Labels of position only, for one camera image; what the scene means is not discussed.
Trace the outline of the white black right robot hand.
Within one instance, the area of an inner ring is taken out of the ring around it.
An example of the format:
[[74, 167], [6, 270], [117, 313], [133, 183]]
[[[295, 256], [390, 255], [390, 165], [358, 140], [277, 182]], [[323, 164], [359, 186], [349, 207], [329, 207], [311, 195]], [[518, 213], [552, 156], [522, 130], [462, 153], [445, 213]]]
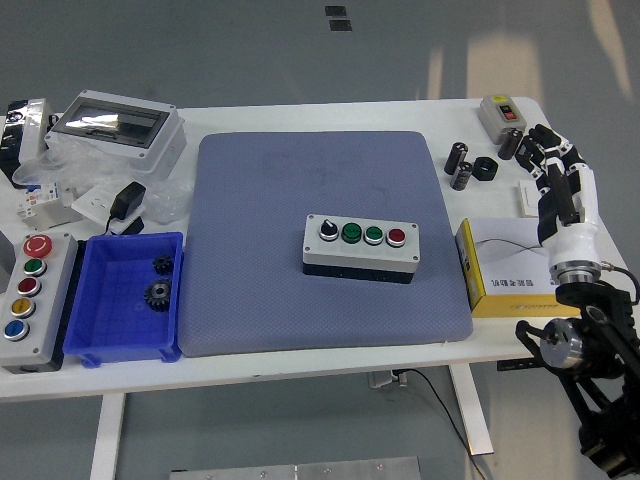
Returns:
[[538, 124], [515, 158], [534, 179], [540, 194], [537, 235], [554, 273], [562, 265], [599, 266], [597, 188], [593, 170], [568, 139]]

